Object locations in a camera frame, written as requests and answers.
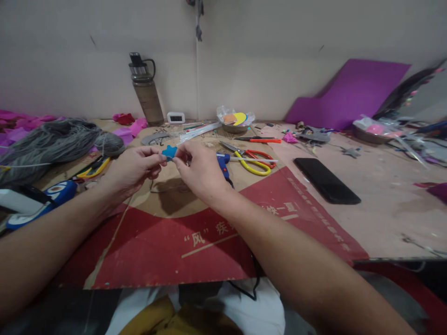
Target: cardboard sheet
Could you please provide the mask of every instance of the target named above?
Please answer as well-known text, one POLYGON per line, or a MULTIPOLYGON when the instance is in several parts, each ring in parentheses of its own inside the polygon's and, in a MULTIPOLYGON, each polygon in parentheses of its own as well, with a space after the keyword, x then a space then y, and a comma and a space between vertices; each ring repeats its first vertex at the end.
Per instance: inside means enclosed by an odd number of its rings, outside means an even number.
MULTIPOLYGON (((153 131, 143 129, 132 145, 153 131)), ((223 140, 276 157, 266 144, 232 140, 241 135, 254 133, 232 135, 219 129, 194 141, 230 153, 220 145, 223 140)), ((177 141, 169 139, 162 148, 177 141)), ((281 161, 267 177, 249 173, 237 161, 227 167, 236 190, 266 211, 309 233, 349 263, 368 258, 281 161)), ((175 165, 168 163, 152 188, 146 181, 125 213, 106 221, 85 241, 57 281, 84 288, 121 288, 254 277, 242 238, 190 191, 172 188, 181 184, 175 165)))

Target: gray foam piece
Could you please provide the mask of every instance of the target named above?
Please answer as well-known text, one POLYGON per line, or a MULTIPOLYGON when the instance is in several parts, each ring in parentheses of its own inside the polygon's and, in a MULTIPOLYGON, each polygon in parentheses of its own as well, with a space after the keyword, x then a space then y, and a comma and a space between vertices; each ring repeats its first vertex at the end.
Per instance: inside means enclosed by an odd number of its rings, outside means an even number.
POLYGON ((143 144, 143 145, 150 145, 150 143, 152 141, 155 141, 156 139, 159 139, 159 138, 162 138, 162 137, 167 137, 167 136, 169 136, 169 133, 156 133, 156 134, 152 134, 152 135, 149 135, 149 136, 145 136, 141 140, 141 144, 143 144))

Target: smartphone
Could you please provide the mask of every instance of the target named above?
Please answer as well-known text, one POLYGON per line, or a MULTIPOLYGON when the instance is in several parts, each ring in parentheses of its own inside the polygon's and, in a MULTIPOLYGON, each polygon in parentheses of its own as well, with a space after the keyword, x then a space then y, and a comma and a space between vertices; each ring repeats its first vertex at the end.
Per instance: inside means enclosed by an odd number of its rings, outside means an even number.
POLYGON ((362 201, 318 159, 295 158, 293 162, 328 202, 355 205, 362 201))

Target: blue glue gun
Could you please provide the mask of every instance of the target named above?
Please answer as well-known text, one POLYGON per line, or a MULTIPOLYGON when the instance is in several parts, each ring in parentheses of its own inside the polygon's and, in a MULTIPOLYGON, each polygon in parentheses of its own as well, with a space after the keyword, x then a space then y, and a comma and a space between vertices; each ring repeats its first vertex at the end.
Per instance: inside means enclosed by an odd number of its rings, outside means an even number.
POLYGON ((219 162, 220 169, 222 170, 223 176, 225 180, 230 183, 231 187, 234 188, 233 182, 230 179, 230 173, 227 169, 227 163, 230 161, 230 155, 229 154, 216 154, 217 161, 219 162))

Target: forearm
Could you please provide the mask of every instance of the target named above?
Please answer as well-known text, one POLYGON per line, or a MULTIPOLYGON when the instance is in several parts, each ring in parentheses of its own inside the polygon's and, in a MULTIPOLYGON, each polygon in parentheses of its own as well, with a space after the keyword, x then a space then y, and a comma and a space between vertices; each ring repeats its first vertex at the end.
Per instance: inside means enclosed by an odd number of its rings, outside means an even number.
POLYGON ((93 188, 0 240, 0 315, 36 296, 119 203, 93 188))
POLYGON ((380 294, 307 234, 234 191, 209 205, 234 226, 281 295, 316 328, 331 334, 412 333, 380 294))

